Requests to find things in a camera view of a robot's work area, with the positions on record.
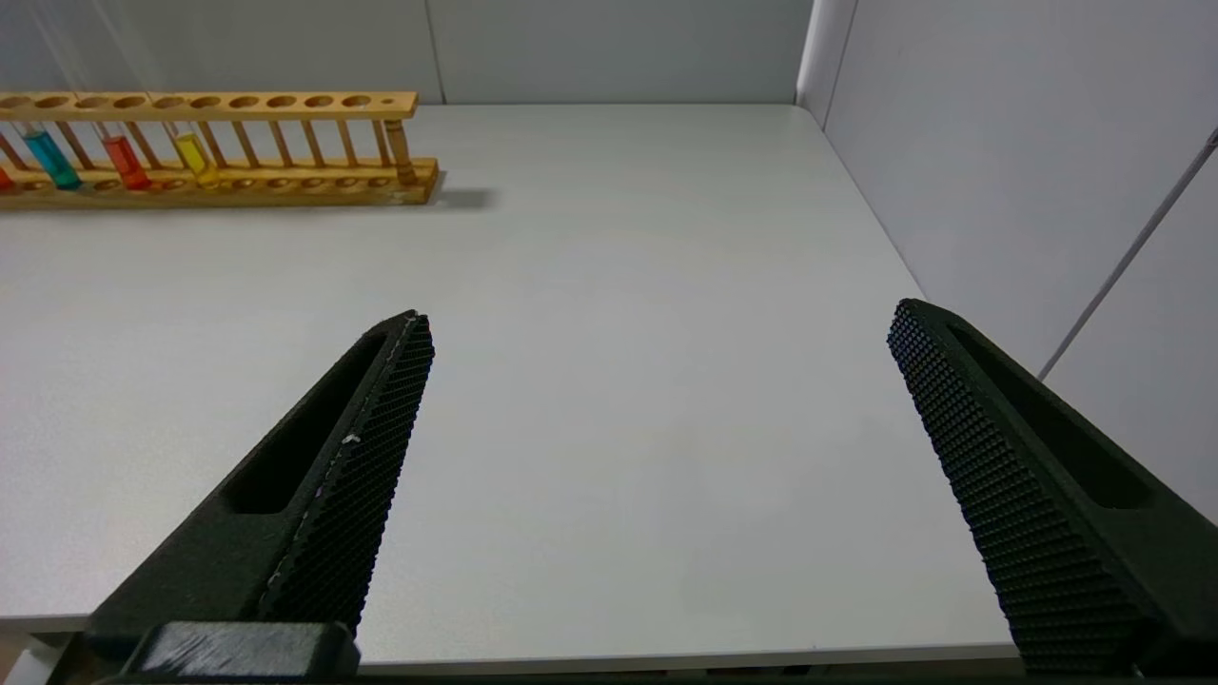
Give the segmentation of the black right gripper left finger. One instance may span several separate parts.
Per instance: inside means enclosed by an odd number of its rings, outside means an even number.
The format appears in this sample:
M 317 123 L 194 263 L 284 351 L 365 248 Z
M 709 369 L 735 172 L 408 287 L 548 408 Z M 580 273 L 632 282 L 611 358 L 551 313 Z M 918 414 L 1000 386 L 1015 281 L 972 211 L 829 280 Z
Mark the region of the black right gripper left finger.
M 171 620 L 356 630 L 435 345 L 409 310 L 365 330 L 88 617 L 108 659 Z

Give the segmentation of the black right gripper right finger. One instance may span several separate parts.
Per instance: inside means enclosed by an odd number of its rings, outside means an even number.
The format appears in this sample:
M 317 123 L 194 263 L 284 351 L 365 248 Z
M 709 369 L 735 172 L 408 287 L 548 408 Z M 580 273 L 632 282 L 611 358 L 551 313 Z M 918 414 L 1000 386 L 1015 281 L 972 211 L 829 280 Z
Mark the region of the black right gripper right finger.
M 1217 529 L 960 316 L 888 346 L 1032 676 L 1213 676 Z

